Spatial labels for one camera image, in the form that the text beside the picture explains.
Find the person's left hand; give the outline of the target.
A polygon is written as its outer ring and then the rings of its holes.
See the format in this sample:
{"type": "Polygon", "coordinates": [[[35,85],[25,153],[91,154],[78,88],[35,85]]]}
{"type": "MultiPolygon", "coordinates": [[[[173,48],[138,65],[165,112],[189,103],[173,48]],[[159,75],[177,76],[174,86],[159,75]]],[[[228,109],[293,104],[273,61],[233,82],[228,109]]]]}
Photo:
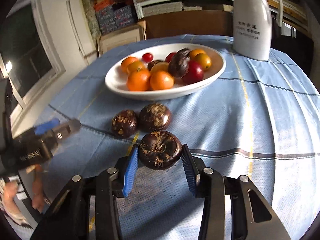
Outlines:
{"type": "Polygon", "coordinates": [[[40,165],[1,178],[1,212],[13,228],[34,229],[46,206],[40,165]]]}

